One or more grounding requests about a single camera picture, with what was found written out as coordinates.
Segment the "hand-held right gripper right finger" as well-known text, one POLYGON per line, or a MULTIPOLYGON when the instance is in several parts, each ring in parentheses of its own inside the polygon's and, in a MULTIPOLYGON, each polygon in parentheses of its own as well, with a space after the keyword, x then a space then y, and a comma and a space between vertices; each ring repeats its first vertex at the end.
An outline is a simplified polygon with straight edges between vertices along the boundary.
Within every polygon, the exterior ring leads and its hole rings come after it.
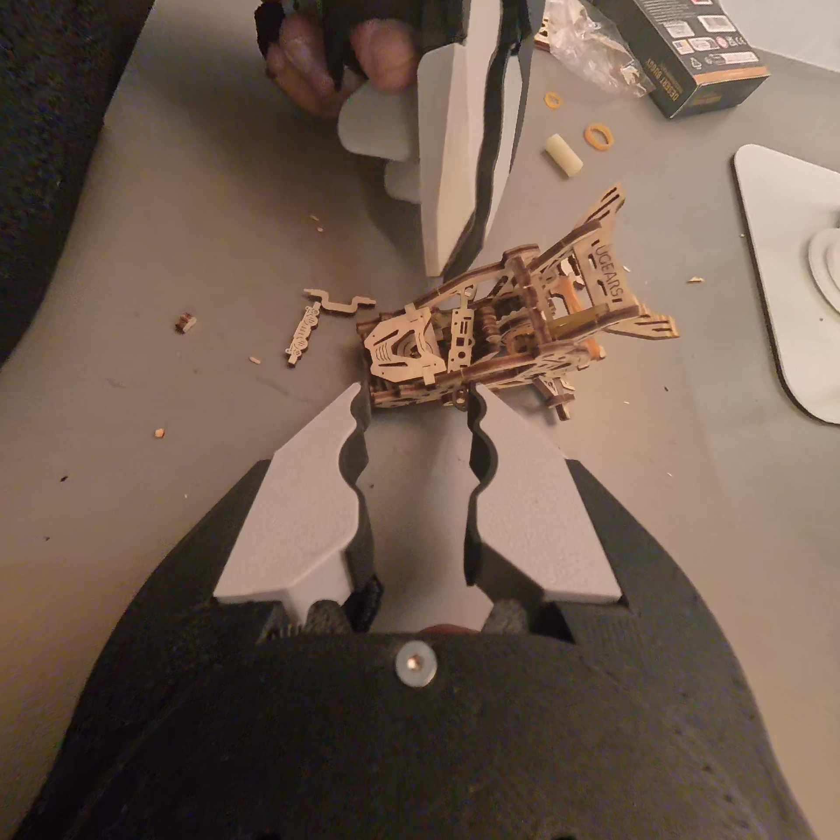
POLYGON ((484 385, 469 390, 465 580, 493 602, 613 604, 622 590, 561 449, 484 385))

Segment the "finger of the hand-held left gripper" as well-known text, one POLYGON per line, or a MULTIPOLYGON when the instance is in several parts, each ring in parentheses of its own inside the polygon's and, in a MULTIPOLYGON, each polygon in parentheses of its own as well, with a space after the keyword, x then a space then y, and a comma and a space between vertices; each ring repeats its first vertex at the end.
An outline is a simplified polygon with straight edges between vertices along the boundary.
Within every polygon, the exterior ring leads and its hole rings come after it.
POLYGON ((503 2, 455 4, 464 27, 417 70, 419 185, 426 273, 469 267, 494 217, 506 174, 503 2))
POLYGON ((495 221, 514 162, 529 94, 533 33, 500 42, 490 57, 481 89, 476 159, 476 205, 468 226, 468 253, 477 255, 495 221))

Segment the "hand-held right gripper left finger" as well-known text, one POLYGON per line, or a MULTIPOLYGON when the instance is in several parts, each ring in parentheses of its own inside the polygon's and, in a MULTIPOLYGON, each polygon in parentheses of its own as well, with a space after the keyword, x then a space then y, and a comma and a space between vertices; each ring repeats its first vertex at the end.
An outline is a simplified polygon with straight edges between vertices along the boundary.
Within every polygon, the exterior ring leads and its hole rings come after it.
POLYGON ((354 631, 370 629, 383 594, 358 487, 370 420, 368 386, 357 382, 276 451, 217 581, 217 601, 279 602, 299 625, 316 603, 336 602, 354 631))

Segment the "perforated wooden link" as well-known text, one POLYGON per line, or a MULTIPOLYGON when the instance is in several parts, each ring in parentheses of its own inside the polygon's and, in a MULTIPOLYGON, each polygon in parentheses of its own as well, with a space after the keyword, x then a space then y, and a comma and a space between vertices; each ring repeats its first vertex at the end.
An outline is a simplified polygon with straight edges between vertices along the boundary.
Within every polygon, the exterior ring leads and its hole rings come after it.
POLYGON ((446 353, 446 372, 455 373, 462 371, 471 364, 472 352, 475 344, 474 322, 475 313, 469 309, 470 296, 475 293, 474 287, 468 287, 461 291, 459 305, 450 310, 442 310, 439 306, 430 307, 432 312, 432 325, 436 338, 439 353, 444 355, 440 348, 445 341, 445 317, 449 317, 448 326, 448 350, 446 353))

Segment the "wooden mechanical model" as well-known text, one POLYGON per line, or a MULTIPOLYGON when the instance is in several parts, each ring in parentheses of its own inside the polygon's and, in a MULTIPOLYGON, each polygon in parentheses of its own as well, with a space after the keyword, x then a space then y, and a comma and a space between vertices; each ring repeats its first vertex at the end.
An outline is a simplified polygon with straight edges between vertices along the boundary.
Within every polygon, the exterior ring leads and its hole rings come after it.
POLYGON ((601 334, 677 339, 676 322, 635 296, 616 258, 616 216, 625 200, 617 183, 549 248, 511 248, 497 262, 457 276, 399 311, 359 322, 372 405, 439 402, 465 411, 472 385, 493 392, 527 385, 566 420, 575 395, 572 374, 605 358, 601 334), (441 356, 430 307, 456 308, 468 287, 476 289, 469 301, 475 313, 471 364, 448 374, 449 317, 441 356))

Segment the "person's left hand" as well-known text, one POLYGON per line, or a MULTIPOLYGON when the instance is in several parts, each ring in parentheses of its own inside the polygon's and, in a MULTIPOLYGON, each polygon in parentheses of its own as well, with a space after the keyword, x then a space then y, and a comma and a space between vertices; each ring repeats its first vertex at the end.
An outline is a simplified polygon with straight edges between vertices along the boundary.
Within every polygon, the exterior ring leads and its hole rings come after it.
MULTIPOLYGON (((350 33, 350 45, 364 76, 385 93, 414 84, 417 44, 413 30, 395 19, 365 21, 350 33)), ((266 76, 286 98, 312 117, 334 120, 346 99, 362 83, 345 71, 341 88, 329 73, 320 19, 314 13, 288 16, 266 54, 266 76)))

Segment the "cream wax cylinder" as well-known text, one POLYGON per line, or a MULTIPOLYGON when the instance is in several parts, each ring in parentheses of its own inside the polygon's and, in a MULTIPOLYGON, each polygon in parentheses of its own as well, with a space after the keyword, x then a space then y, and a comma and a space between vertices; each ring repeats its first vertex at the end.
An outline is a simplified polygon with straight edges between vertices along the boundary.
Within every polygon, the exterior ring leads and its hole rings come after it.
POLYGON ((544 152, 567 178, 575 177, 583 169, 581 157, 558 133, 545 141, 544 152))

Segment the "clear plastic bag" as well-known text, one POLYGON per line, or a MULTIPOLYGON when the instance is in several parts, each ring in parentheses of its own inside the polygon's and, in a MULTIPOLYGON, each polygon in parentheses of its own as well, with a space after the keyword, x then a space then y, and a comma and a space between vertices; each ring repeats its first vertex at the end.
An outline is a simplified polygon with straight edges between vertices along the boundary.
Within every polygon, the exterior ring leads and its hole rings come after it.
POLYGON ((586 1, 547 1, 549 52, 576 76, 613 96, 646 97, 654 85, 614 23, 586 1))

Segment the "toothed wooden strip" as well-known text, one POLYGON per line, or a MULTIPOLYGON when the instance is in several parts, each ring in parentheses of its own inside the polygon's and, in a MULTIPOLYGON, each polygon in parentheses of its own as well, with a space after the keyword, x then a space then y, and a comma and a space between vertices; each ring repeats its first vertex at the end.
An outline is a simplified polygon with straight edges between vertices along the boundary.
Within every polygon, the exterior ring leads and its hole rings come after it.
POLYGON ((306 352, 312 331, 318 327, 321 312, 321 302, 315 301, 307 305, 285 349, 287 364, 295 367, 306 352))

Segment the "black printed box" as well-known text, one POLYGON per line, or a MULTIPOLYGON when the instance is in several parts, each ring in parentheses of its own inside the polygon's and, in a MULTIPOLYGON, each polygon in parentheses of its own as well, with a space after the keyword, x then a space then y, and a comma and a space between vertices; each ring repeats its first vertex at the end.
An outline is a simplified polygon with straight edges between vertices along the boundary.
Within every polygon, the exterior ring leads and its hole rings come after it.
POLYGON ((668 119, 737 107, 770 70, 718 1, 593 1, 616 27, 668 119))

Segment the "white tablet stand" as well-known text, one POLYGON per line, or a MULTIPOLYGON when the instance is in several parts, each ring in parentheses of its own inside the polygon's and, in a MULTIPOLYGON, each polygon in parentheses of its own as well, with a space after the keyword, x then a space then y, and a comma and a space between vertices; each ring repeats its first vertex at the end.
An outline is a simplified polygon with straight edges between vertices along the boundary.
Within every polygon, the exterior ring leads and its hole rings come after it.
POLYGON ((837 425, 839 174, 754 143, 733 164, 780 377, 837 425))

